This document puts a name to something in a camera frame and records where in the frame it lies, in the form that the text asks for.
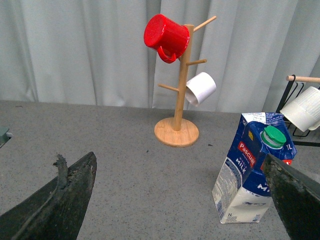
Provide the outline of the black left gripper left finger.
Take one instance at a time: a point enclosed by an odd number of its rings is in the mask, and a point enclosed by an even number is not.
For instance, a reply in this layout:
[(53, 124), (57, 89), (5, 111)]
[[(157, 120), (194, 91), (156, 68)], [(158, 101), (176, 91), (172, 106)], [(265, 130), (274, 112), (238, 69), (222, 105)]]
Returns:
[(2, 240), (75, 240), (91, 199), (97, 158), (87, 153), (71, 166), (57, 155), (57, 177), (0, 217)]

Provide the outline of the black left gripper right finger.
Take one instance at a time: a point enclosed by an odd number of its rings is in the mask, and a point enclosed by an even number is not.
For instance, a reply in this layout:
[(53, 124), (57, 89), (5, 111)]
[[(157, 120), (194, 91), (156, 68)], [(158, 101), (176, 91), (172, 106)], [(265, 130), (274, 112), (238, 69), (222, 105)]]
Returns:
[(320, 238), (320, 184), (268, 154), (263, 172), (277, 213), (292, 240)]

